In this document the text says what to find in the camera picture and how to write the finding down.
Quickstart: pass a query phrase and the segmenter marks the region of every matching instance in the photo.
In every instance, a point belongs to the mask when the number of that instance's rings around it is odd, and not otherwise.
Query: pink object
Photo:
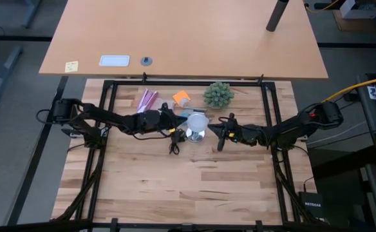
[[[155,102],[157,96],[158,92],[152,92],[146,88],[144,94],[142,95],[141,101],[139,102],[137,112],[142,113],[149,110],[152,104]]]

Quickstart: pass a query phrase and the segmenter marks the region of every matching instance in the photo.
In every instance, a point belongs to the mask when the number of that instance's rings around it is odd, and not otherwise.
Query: white rectangular object
[[[103,55],[100,57],[99,66],[126,67],[129,65],[128,55]]]
[[[373,19],[376,16],[376,10],[355,10],[353,9],[355,0],[346,0],[340,7],[343,19]]]

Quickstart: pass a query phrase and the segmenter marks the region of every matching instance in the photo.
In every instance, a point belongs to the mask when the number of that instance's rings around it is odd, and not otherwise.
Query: yellow cable
[[[321,10],[326,10],[326,9],[330,8],[331,6],[333,6],[333,5],[335,5],[336,3],[338,3],[338,1],[340,1],[340,0],[336,0],[336,1],[334,1],[333,3],[329,4],[328,6],[322,8],[322,9],[320,9],[320,10],[318,10],[318,11],[313,11],[313,10],[311,10],[309,7],[305,7],[305,9],[308,10],[309,12],[311,12],[311,13],[318,13],[318,12],[320,12]]]
[[[354,84],[353,86],[350,86],[350,87],[347,87],[343,90],[340,90],[338,91],[337,93],[329,96],[327,99],[323,100],[322,102],[326,102],[326,101],[329,101],[333,98],[335,98],[336,96],[340,95],[340,94],[343,94],[343,93],[346,93],[346,92],[349,92],[355,88],[358,88],[358,87],[361,87],[361,86],[366,86],[366,85],[369,85],[369,84],[372,84],[372,83],[376,83],[376,79],[374,80],[371,80],[371,81],[366,81],[366,82],[362,82],[362,83],[359,83],[359,84]]]

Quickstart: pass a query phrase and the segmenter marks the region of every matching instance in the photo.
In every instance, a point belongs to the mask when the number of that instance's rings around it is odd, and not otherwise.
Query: black cylinder
[[[274,8],[274,11],[272,12],[270,21],[267,25],[267,31],[273,32],[276,30],[279,20],[281,19],[281,16],[283,16],[283,13],[285,11],[285,8],[287,7],[289,0],[278,0],[276,7]]]

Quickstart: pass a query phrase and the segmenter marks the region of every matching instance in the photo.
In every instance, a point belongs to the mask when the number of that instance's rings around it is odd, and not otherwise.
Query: small round object
[[[152,58],[150,58],[150,57],[143,57],[141,59],[141,64],[142,64],[142,66],[149,66],[149,65],[151,65],[152,64]]]

